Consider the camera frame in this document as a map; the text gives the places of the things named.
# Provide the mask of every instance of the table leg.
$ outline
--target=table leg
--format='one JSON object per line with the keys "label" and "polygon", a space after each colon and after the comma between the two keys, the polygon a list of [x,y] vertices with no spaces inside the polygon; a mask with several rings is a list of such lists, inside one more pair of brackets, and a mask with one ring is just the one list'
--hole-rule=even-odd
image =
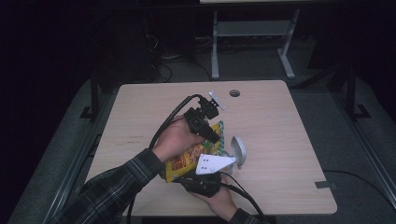
{"label": "table leg", "polygon": [[293,37],[294,29],[296,27],[299,14],[300,14],[300,9],[298,8],[294,11],[293,18],[290,21],[285,45],[283,46],[282,49],[277,50],[277,53],[279,54],[280,61],[282,62],[283,68],[285,69],[286,76],[289,79],[294,79],[295,75],[293,73],[293,70],[291,69],[291,66],[290,66],[290,63],[289,63],[289,60],[288,60],[288,57],[286,54],[288,53],[290,41],[291,41],[291,38]]}
{"label": "table leg", "polygon": [[218,12],[213,14],[213,49],[212,49],[212,79],[218,80],[219,76],[219,61],[218,61]]}

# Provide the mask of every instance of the metal stand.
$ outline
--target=metal stand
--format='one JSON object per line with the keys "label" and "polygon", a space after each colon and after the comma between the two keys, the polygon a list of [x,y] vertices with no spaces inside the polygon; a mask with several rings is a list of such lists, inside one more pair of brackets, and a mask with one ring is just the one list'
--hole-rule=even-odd
{"label": "metal stand", "polygon": [[290,21],[285,45],[283,46],[282,49],[277,50],[277,53],[279,54],[280,61],[283,64],[283,68],[285,69],[286,76],[288,77],[288,79],[295,79],[294,72],[291,69],[291,65],[289,63],[289,60],[288,60],[288,57],[286,54],[288,53],[289,45],[291,42],[291,38],[293,37],[293,34],[294,34],[294,29],[296,27],[299,14],[300,14],[300,9],[296,9],[293,13],[293,18]]}
{"label": "metal stand", "polygon": [[98,83],[96,80],[96,71],[93,70],[91,74],[91,107],[87,106],[79,116],[81,119],[91,119],[91,122],[95,122],[96,117],[99,113],[99,92]]}
{"label": "metal stand", "polygon": [[289,79],[295,78],[291,69],[287,53],[292,39],[300,9],[295,9],[293,17],[286,21],[218,21],[218,12],[214,12],[213,19],[213,49],[212,49],[212,79],[218,80],[218,36],[249,36],[249,35],[285,35],[283,48],[278,49],[280,61]]}
{"label": "metal stand", "polygon": [[361,111],[360,113],[355,112],[355,90],[356,90],[356,74],[353,69],[353,66],[350,63],[337,63],[332,67],[314,75],[308,80],[291,86],[290,89],[304,89],[314,84],[315,82],[321,80],[322,78],[332,75],[332,79],[327,85],[329,91],[339,92],[343,89],[343,86],[346,83],[346,112],[349,117],[356,121],[357,119],[368,119],[370,118],[370,114],[364,105],[357,105],[358,109]]}

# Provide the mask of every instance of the wire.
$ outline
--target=wire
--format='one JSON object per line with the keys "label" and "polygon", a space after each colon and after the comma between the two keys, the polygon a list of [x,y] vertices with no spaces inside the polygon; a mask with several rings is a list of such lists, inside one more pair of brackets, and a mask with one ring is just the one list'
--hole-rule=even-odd
{"label": "wire", "polygon": [[212,45],[212,37],[203,37],[203,38],[195,38],[195,42],[202,42],[202,40],[204,40],[205,42],[203,44],[200,43],[200,45],[195,46],[195,52],[199,52],[202,51],[204,49],[210,49],[211,45]]}
{"label": "wire", "polygon": [[259,213],[259,216],[262,219],[262,221],[268,221],[264,212],[260,209],[259,205],[256,203],[256,201],[254,201],[254,199],[247,192],[244,192],[241,189],[239,189],[233,185],[224,184],[224,183],[221,183],[221,185],[223,187],[228,188],[229,190],[232,190],[232,191],[240,194],[242,197],[248,199],[251,202],[251,204],[253,205],[253,207],[257,210],[257,213]]}
{"label": "wire", "polygon": [[235,182],[235,183],[239,186],[239,188],[240,188],[241,190],[243,190],[245,193],[248,193],[247,191],[245,191],[244,188],[242,188],[242,186],[238,183],[238,181],[236,181],[235,178],[233,178],[231,175],[229,175],[229,174],[227,174],[227,173],[224,173],[224,172],[222,172],[222,171],[219,171],[219,173],[221,173],[221,174],[223,174],[223,175],[227,175],[228,177],[230,177],[230,178],[233,180],[233,182]]}
{"label": "wire", "polygon": [[171,55],[171,56],[162,56],[161,59],[162,60],[174,60],[174,59],[177,59],[180,57],[182,57],[181,54],[175,54],[175,55]]}
{"label": "wire", "polygon": [[172,119],[175,117],[175,115],[186,105],[189,103],[190,100],[193,98],[198,97],[200,99],[203,99],[203,96],[200,94],[194,94],[192,96],[188,96],[183,102],[181,102],[174,111],[169,115],[169,117],[163,122],[161,125],[160,129],[154,134],[154,137],[152,137],[151,142],[149,144],[149,149],[153,149],[155,143],[157,142],[158,137],[160,137],[161,133],[169,126],[170,122]]}
{"label": "wire", "polygon": [[176,121],[179,121],[179,120],[181,120],[181,119],[185,119],[184,118],[184,116],[183,116],[183,118],[180,118],[180,119],[175,119],[174,121],[172,121],[170,124],[173,124],[173,123],[175,123]]}
{"label": "wire", "polygon": [[359,175],[355,175],[353,173],[350,173],[348,171],[339,171],[339,170],[323,170],[323,172],[325,173],[335,173],[335,174],[344,174],[344,175],[352,175],[356,178],[358,178],[359,180],[363,181],[364,183],[368,184],[370,187],[372,187],[378,194],[380,194],[382,196],[382,198],[389,204],[389,206],[392,208],[392,210],[394,212],[396,212],[395,207],[393,206],[392,202],[390,201],[390,199],[383,193],[381,192],[381,190],[379,188],[377,188],[373,183],[371,183],[370,181],[364,179],[363,177],[359,176]]}
{"label": "wire", "polygon": [[155,35],[146,35],[146,37],[150,37],[150,38],[154,39],[154,41],[155,41],[154,47],[152,47],[152,49],[148,50],[150,52],[154,52],[154,50],[158,47],[158,44],[159,44],[157,37],[155,37]]}
{"label": "wire", "polygon": [[206,73],[206,75],[207,75],[207,77],[209,78],[209,80],[212,81],[212,76],[210,76],[210,74],[209,74],[209,72],[206,70],[206,68],[205,68],[203,65],[201,65],[200,63],[198,63],[198,62],[192,62],[192,61],[186,60],[186,61],[176,61],[176,62],[166,62],[166,63],[193,63],[193,64],[195,64],[195,65],[201,67],[201,68],[204,70],[204,72]]}
{"label": "wire", "polygon": [[162,63],[160,63],[159,66],[162,66],[162,67],[168,69],[168,71],[169,71],[169,77],[168,77],[167,79],[163,79],[163,74],[162,74],[160,71],[158,71],[158,74],[160,75],[159,78],[161,79],[161,82],[162,82],[162,83],[167,83],[167,82],[169,82],[169,81],[171,80],[172,76],[173,76],[173,71],[172,71],[172,69],[171,69],[170,67],[166,66],[165,64],[162,64]]}
{"label": "wire", "polygon": [[134,208],[134,199],[136,198],[136,195],[132,198],[131,202],[129,203],[128,207],[128,215],[126,216],[126,223],[131,224],[131,214],[132,214],[132,208]]}

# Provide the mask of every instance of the white metal stand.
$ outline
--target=white metal stand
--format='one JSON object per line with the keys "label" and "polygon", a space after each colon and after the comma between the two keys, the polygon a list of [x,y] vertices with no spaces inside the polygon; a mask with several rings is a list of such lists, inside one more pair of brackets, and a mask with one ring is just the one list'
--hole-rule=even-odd
{"label": "white metal stand", "polygon": [[218,21],[218,12],[214,12],[213,19],[213,49],[212,49],[212,79],[218,80],[218,36],[247,36],[247,35],[285,35],[286,42],[282,49],[278,49],[280,61],[288,78],[295,78],[291,69],[287,52],[294,33],[300,9],[293,13],[291,21]]}

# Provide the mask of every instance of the flannel shirt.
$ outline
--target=flannel shirt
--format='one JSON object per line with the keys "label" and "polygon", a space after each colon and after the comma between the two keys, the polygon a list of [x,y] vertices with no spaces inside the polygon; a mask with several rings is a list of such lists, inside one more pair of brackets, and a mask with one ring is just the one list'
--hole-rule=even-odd
{"label": "flannel shirt", "polygon": [[[108,170],[88,181],[77,200],[55,215],[49,223],[120,223],[135,195],[161,170],[163,163],[145,149],[122,166]],[[260,223],[242,209],[232,224]]]}

